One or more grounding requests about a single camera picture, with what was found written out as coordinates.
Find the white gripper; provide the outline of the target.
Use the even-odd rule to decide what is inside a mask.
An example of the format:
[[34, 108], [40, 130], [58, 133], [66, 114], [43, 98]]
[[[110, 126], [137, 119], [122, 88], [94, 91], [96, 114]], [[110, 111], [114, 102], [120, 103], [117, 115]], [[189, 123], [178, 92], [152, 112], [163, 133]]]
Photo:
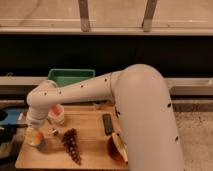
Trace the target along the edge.
[[32, 117], [30, 114], [28, 114], [26, 117], [26, 123], [28, 126], [38, 129], [43, 125], [44, 121], [36, 119]]

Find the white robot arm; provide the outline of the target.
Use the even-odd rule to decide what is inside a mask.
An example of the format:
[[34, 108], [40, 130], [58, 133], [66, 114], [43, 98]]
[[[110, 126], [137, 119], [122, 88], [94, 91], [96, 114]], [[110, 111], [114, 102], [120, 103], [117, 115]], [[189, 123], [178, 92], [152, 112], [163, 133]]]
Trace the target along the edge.
[[169, 89], [146, 64], [64, 87], [45, 80], [27, 95], [27, 122], [41, 127], [55, 104], [101, 100], [115, 102], [130, 171], [185, 171]]

